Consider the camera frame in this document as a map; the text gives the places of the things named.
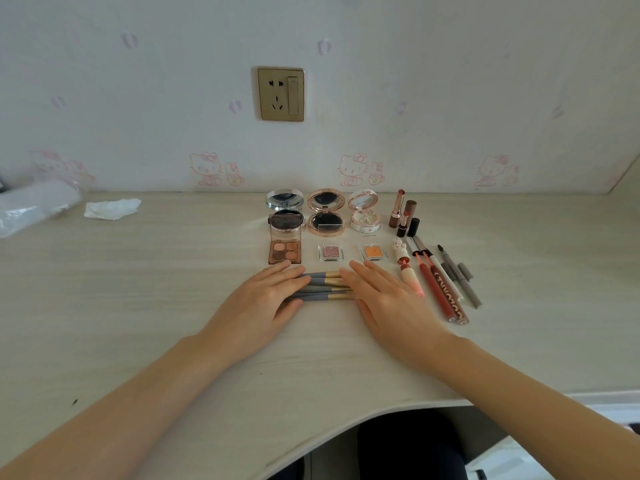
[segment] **wooden tabletop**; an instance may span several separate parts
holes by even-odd
[[[196,332],[267,266],[264,194],[89,200],[130,197],[139,211],[119,221],[85,218],[82,205],[0,241],[0,463]],[[566,394],[640,390],[635,211],[607,196],[410,197],[420,238],[475,275],[484,307],[465,300],[471,323],[451,325],[457,333]],[[393,199],[375,208],[385,224]],[[303,264],[337,268],[318,261],[324,242],[347,259],[362,260],[363,242],[390,252],[393,235],[304,231]],[[447,404],[463,402],[381,350],[352,302],[308,303],[194,402],[137,478],[261,478],[382,411]]]

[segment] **hand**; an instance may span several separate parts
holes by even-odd
[[[380,266],[364,261],[340,268],[342,279],[357,296],[364,323],[389,353],[405,364],[428,372],[441,345],[455,338],[433,314],[424,298]]]
[[[205,347],[222,354],[226,367],[272,341],[304,304],[293,299],[283,305],[284,298],[311,281],[309,276],[300,276],[304,266],[290,265],[283,261],[254,274],[229,295],[198,333]]]

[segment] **person's left hand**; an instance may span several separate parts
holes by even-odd
[[[304,304],[293,299],[283,305],[284,298],[311,281],[310,276],[300,276],[304,266],[290,265],[283,261],[254,274],[229,295],[198,333],[204,347],[215,352],[226,367],[272,341]]]

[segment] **black pants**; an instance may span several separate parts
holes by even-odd
[[[437,410],[387,414],[360,425],[360,480],[467,480],[460,441]],[[302,480],[302,458],[269,480]]]

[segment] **electrical outlet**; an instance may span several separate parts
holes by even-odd
[[[305,120],[305,72],[284,67],[258,67],[263,120]]]

